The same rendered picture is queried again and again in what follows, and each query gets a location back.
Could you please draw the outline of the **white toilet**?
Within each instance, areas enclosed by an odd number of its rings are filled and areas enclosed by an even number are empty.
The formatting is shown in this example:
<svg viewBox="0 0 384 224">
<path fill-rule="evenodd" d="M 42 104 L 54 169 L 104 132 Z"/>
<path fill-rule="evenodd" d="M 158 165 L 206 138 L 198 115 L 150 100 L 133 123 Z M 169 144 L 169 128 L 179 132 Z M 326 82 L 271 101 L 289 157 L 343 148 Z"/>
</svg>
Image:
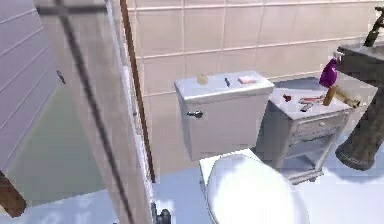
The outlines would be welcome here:
<svg viewBox="0 0 384 224">
<path fill-rule="evenodd" d="M 199 163 L 211 223 L 310 224 L 294 185 L 252 152 L 274 84 L 254 70 L 206 76 L 206 85 L 196 76 L 176 80 L 174 88 L 183 142 Z M 257 82 L 243 85 L 242 76 Z"/>
</svg>

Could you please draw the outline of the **beige room door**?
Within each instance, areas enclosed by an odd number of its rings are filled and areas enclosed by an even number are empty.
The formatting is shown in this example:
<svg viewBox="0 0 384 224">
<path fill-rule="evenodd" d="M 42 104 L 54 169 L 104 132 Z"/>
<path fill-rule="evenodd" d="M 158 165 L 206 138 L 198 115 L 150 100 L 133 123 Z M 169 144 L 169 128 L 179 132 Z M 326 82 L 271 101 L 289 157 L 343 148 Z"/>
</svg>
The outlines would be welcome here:
<svg viewBox="0 0 384 224">
<path fill-rule="evenodd" d="M 112 0 L 33 0 L 119 224 L 157 224 Z"/>
</svg>

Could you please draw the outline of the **pink flat object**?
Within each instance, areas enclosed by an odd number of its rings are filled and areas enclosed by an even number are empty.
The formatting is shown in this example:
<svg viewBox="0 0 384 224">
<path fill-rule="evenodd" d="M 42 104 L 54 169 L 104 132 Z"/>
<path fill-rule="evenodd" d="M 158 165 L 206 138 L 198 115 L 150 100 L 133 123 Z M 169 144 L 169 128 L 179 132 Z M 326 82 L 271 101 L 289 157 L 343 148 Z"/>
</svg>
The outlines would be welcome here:
<svg viewBox="0 0 384 224">
<path fill-rule="evenodd" d="M 307 97 L 307 98 L 301 98 L 298 102 L 300 104 L 322 104 L 324 99 L 325 99 L 324 96 Z"/>
</svg>

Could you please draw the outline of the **grey bedside table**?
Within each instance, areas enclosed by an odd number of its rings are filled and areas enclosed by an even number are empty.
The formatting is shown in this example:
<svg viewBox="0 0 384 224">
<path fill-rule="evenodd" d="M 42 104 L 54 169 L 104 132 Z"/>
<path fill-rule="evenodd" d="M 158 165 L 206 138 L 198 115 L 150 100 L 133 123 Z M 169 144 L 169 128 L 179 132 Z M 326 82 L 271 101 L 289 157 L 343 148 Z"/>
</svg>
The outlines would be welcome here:
<svg viewBox="0 0 384 224">
<path fill-rule="evenodd" d="M 285 102 L 284 94 L 291 101 Z M 269 97 L 253 152 L 293 184 L 313 182 L 323 174 L 324 161 L 352 111 L 338 99 L 300 111 L 306 105 L 298 102 L 301 98 L 325 95 L 324 90 L 276 88 Z"/>
</svg>

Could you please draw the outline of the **purple spray bottle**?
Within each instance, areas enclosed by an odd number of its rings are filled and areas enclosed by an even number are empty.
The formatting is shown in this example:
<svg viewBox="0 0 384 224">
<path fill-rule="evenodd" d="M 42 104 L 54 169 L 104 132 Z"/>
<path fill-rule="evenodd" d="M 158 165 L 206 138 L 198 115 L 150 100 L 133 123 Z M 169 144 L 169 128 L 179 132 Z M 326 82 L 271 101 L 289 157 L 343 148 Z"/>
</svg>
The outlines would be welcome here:
<svg viewBox="0 0 384 224">
<path fill-rule="evenodd" d="M 336 65 L 342 60 L 343 53 L 335 51 L 329 62 L 325 65 L 319 78 L 319 84 L 323 87 L 331 87 L 337 80 Z"/>
</svg>

